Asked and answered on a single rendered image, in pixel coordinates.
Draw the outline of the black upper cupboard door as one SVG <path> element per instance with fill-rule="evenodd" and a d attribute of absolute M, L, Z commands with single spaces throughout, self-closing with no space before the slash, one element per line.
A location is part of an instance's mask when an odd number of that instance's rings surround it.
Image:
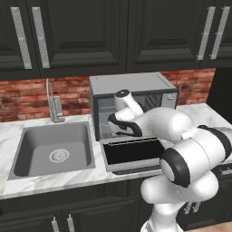
<path fill-rule="evenodd" d="M 129 73 L 197 69 L 200 44 L 216 0 L 130 0 Z"/>
<path fill-rule="evenodd" d="M 44 78 L 126 72 L 129 0 L 26 0 Z M 50 67 L 42 66 L 32 8 L 43 19 Z"/>
<path fill-rule="evenodd" d="M 210 28 L 204 58 L 200 63 L 201 68 L 224 68 L 232 66 L 232 0 L 214 0 L 214 6 L 216 7 L 216 11 Z M 222 8 L 224 6 L 229 6 L 230 11 L 217 53 L 217 59 L 211 60 L 210 55 L 215 42 L 216 32 L 218 31 L 218 25 L 222 15 Z"/>
<path fill-rule="evenodd" d="M 19 7 L 32 68 L 26 70 L 15 31 L 12 7 Z M 26 0 L 0 0 L 0 81 L 39 78 L 39 65 Z"/>

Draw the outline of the grey toaster oven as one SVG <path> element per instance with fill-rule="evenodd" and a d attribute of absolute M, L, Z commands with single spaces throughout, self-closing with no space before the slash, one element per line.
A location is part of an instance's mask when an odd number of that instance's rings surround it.
<path fill-rule="evenodd" d="M 92 124 L 97 141 L 100 140 L 100 124 L 108 124 L 108 117 L 116 112 L 116 92 L 129 90 L 143 111 L 156 107 L 175 109 L 179 97 L 179 90 L 160 72 L 91 76 L 89 81 Z M 176 100 L 169 101 L 169 93 L 176 93 Z"/>

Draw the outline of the silver tap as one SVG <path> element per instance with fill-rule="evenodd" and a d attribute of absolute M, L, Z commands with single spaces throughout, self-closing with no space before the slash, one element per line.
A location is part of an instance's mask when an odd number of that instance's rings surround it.
<path fill-rule="evenodd" d="M 50 78 L 46 80 L 46 91 L 51 121 L 53 123 L 65 122 L 65 118 L 63 117 L 61 97 L 53 95 L 53 87 Z"/>

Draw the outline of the grey steel sink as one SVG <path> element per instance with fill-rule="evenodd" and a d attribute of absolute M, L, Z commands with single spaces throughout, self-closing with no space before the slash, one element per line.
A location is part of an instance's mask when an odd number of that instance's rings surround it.
<path fill-rule="evenodd" d="M 94 169 L 87 121 L 24 128 L 8 179 Z"/>

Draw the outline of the toaster oven glass door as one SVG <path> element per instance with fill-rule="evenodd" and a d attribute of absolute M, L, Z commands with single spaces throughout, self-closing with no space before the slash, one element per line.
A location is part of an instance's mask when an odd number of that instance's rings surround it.
<path fill-rule="evenodd" d="M 160 169 L 160 157 L 164 150 L 156 138 L 101 141 L 106 171 L 115 175 Z"/>

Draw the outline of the black cupboard door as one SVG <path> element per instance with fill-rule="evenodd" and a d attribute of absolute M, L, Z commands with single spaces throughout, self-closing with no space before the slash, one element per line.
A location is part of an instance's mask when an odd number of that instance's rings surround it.
<path fill-rule="evenodd" d="M 129 0 L 26 0 L 44 78 L 126 72 Z M 32 8 L 43 19 L 50 67 L 42 66 Z"/>
<path fill-rule="evenodd" d="M 184 208 L 186 203 L 177 215 L 179 226 L 188 231 L 200 227 L 212 226 L 222 221 L 227 209 L 227 203 L 232 193 L 232 179 L 221 179 L 219 189 L 215 197 L 207 201 L 201 201 L 197 213 L 191 209 L 189 214 L 185 215 Z"/>
<path fill-rule="evenodd" d="M 139 207 L 139 197 L 106 197 L 69 204 L 62 213 L 68 231 L 71 214 L 75 232 L 138 232 Z"/>
<path fill-rule="evenodd" d="M 197 69 L 200 44 L 216 0 L 130 0 L 129 73 Z"/>
<path fill-rule="evenodd" d="M 15 31 L 12 7 L 19 7 L 32 68 L 26 70 Z M 39 65 L 26 0 L 0 0 L 0 81 L 39 78 Z"/>
<path fill-rule="evenodd" d="M 214 0 L 214 6 L 216 7 L 216 11 L 210 28 L 204 58 L 200 63 L 201 68 L 224 68 L 232 66 L 232 0 Z M 216 32 L 218 31 L 218 25 L 222 15 L 222 8 L 224 6 L 229 6 L 230 11 L 217 53 L 217 59 L 211 60 L 210 55 L 215 42 Z"/>
<path fill-rule="evenodd" d="M 56 217 L 60 232 L 65 232 L 58 213 L 21 215 L 0 222 L 0 232 L 53 232 L 51 221 Z"/>

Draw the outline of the black lower cupboard door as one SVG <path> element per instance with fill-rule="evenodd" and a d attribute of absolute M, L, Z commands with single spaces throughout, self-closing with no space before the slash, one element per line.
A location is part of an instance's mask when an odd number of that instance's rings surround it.
<path fill-rule="evenodd" d="M 51 221 L 56 217 L 60 232 L 65 232 L 58 213 L 21 215 L 0 222 L 0 232 L 53 232 Z"/>
<path fill-rule="evenodd" d="M 207 201 L 201 201 L 197 213 L 191 209 L 189 214 L 185 215 L 184 208 L 186 203 L 177 215 L 179 226 L 188 231 L 200 227 L 212 226 L 222 221 L 227 209 L 227 203 L 232 193 L 232 179 L 221 179 L 219 189 L 215 197 Z"/>
<path fill-rule="evenodd" d="M 68 231 L 71 214 L 75 232 L 138 232 L 139 207 L 139 197 L 106 197 L 69 204 L 62 213 Z"/>

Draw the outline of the black tall cupboard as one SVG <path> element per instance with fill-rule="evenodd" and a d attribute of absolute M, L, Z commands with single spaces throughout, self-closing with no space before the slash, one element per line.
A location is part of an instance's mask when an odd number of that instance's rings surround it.
<path fill-rule="evenodd" d="M 216 69 L 207 105 L 232 124 L 232 67 Z"/>

